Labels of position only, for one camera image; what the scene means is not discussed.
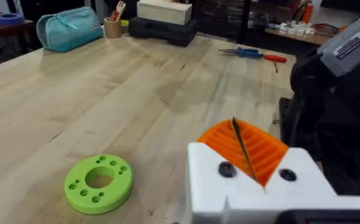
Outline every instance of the pen holder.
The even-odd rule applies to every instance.
[[[110,18],[105,18],[104,29],[106,38],[118,38],[122,36],[120,21],[112,21]]]

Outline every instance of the orange ribbed part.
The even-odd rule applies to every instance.
[[[255,126],[237,119],[242,141],[249,156],[257,182],[264,186],[285,155],[288,146]],[[244,152],[232,128],[231,120],[216,124],[202,134],[203,142],[224,159],[251,175]]]

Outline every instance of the label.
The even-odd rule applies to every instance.
[[[354,34],[352,37],[349,38],[349,40],[336,48],[333,54],[339,60],[342,60],[348,54],[353,52],[353,50],[356,50],[358,47],[360,47],[360,32]]]

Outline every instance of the wooden tabletop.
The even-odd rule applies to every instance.
[[[10,26],[0,26],[0,35],[12,35],[18,31],[26,30],[29,27],[32,27],[34,23],[30,20],[25,20],[22,24],[10,25]]]
[[[316,44],[316,45],[323,45],[325,42],[327,42],[327,40],[329,40],[331,37],[327,37],[327,36],[323,36],[323,35],[318,35],[318,34],[309,34],[309,35],[304,35],[304,36],[298,36],[298,35],[293,35],[293,34],[281,34],[279,33],[278,29],[265,29],[266,33],[269,34],[275,34],[275,35],[280,35],[282,37],[288,37],[294,40],[300,40],[300,41],[304,41],[307,43],[311,43],[311,44]]]
[[[182,223],[189,142],[232,116],[269,131],[278,99],[291,96],[294,56],[263,50],[288,59],[275,73],[226,48],[236,45],[102,38],[0,64],[0,223]],[[120,208],[83,215],[64,180],[95,154],[126,159],[134,189]]]

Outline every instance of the green 3d printed ring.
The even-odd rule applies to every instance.
[[[101,214],[125,202],[132,183],[133,171],[125,160],[113,155],[97,155],[79,162],[69,171],[64,189],[73,208],[86,214]]]

